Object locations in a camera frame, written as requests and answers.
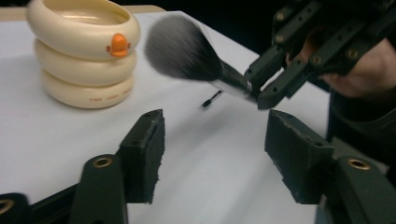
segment brush holder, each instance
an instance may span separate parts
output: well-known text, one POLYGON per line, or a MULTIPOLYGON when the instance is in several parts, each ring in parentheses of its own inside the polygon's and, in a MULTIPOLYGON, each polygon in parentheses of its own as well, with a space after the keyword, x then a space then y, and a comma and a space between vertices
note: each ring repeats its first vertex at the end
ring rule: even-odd
POLYGON ((131 92, 140 26, 126 9, 108 0, 32 0, 26 17, 53 98, 102 108, 131 92))

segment dark background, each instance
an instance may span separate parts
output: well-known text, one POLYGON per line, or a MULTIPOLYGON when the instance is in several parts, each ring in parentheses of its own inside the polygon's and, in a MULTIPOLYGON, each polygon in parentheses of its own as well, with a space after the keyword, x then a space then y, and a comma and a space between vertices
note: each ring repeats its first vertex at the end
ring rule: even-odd
MULTIPOLYGON (((3 0, 1 7, 25 7, 28 0, 3 0)), ((180 10, 239 44, 261 54, 271 45, 272 20, 287 0, 258 2, 112 0, 122 6, 154 5, 168 11, 180 10)))

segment brush bristles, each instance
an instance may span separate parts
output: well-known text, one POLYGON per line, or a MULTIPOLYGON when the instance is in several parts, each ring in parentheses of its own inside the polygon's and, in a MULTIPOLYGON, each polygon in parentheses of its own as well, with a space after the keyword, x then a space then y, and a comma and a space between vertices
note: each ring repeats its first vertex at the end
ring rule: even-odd
POLYGON ((148 32, 145 54, 150 65, 170 77, 213 81, 222 62, 200 27, 180 15, 157 21, 148 32))

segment white table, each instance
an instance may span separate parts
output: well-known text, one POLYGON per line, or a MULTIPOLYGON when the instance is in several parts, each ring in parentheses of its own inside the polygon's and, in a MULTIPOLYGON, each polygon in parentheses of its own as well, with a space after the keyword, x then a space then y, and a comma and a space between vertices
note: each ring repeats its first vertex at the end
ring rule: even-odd
MULTIPOLYGON (((314 205, 297 204, 264 152, 267 110, 222 94, 205 82, 156 73, 143 55, 157 12, 134 14, 142 27, 132 94, 107 109, 63 105, 42 89, 26 21, 0 22, 0 194, 20 192, 36 203, 79 181, 85 161, 113 154, 138 118, 163 109, 165 152, 153 204, 128 204, 139 224, 308 224, 314 205)), ((258 55, 203 26, 220 58, 242 74, 258 55)), ((328 94, 306 83, 275 109, 324 136, 328 94)))

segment human hand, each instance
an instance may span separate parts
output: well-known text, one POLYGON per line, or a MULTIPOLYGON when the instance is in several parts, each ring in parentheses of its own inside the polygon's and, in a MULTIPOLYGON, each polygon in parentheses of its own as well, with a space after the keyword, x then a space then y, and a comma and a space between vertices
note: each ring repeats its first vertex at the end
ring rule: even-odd
MULTIPOLYGON (((315 35, 310 35, 295 59, 307 62, 318 48, 315 35)), ((323 79, 335 91, 348 98, 362 99, 371 104, 396 101, 396 51, 387 39, 366 52, 346 76, 323 74, 323 79)))

